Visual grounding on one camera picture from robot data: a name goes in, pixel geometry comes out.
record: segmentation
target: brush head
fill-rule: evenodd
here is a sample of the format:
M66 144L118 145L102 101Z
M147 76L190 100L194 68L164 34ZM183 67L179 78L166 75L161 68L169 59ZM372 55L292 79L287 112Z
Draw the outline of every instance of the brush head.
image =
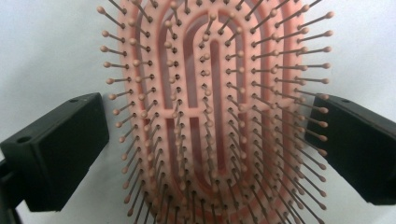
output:
M128 13L120 10L117 23L129 26L119 26L119 39L128 40L119 41L119 49L127 56L116 66L126 90L134 90L127 95L134 104L113 113L136 113L125 113L126 119L117 123L132 124L122 137L131 142L122 159L131 157L126 167L143 159L135 164L142 172L123 170L128 183L134 179L128 197L146 191L157 221L277 223L285 222L287 214L301 221L292 205L303 207L295 193L306 192L297 180L308 178L300 171L307 164L300 157L304 139L299 136L310 131L298 124L304 116L297 109L310 106L302 97L308 93L300 88L308 82L328 83L304 78L302 72L330 68L327 63L302 64L303 55L311 53L305 41L317 38L304 37L315 21L304 23L303 15L316 3L120 2ZM330 17L332 13L320 20ZM145 185L136 191L140 181Z

